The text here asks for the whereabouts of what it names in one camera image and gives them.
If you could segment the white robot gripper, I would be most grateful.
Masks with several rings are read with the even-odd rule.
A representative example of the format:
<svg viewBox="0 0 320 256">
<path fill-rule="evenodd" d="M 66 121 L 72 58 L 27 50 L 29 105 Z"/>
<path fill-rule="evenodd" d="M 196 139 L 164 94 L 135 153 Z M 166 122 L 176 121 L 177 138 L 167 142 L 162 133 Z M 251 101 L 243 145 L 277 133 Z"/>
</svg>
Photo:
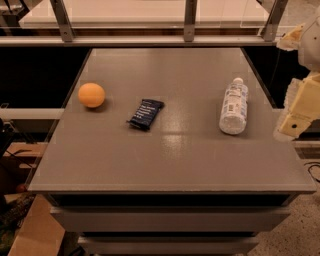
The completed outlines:
<svg viewBox="0 0 320 256">
<path fill-rule="evenodd" d="M 320 6 L 305 24 L 285 33 L 276 47 L 284 51 L 298 49 L 299 64 L 310 71 L 320 71 Z M 302 80 L 291 80 L 273 136 L 278 141 L 292 141 L 319 118 L 320 73 L 310 72 Z"/>
</svg>

